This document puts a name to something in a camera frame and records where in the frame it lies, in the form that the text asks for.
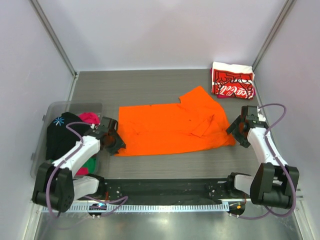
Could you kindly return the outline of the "orange t-shirt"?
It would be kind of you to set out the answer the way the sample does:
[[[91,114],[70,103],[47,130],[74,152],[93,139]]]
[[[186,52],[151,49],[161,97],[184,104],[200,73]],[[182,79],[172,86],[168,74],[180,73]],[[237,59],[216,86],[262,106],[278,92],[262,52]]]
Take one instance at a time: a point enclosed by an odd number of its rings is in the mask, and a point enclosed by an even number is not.
[[[179,103],[121,106],[118,133],[126,144],[118,157],[182,154],[234,146],[223,107],[202,86]]]

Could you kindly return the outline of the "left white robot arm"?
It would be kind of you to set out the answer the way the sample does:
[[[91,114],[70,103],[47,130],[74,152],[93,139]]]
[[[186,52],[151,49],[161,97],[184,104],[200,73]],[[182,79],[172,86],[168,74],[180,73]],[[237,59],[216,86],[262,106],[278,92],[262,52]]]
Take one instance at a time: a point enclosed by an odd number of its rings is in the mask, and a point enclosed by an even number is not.
[[[104,116],[99,124],[89,124],[84,134],[76,132],[72,122],[65,124],[61,119],[56,119],[54,124],[65,127],[78,137],[78,141],[59,159],[39,166],[32,201],[46,207],[51,216],[57,218],[54,212],[65,213],[75,200],[86,198],[95,201],[106,195],[103,177],[87,174],[77,178],[76,173],[101,150],[114,155],[126,144],[118,134],[119,123],[113,118]]]

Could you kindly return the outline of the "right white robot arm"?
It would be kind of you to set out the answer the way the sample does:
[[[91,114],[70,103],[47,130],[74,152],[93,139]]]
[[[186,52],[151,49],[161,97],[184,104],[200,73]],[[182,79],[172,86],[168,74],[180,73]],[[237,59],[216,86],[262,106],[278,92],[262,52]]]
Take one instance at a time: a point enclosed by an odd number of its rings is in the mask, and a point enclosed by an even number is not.
[[[260,165],[254,176],[231,173],[225,191],[231,198],[249,195],[255,205],[292,209],[300,177],[296,167],[288,165],[271,137],[271,126],[260,113],[260,107],[245,105],[227,128],[227,134],[244,148],[252,147]]]

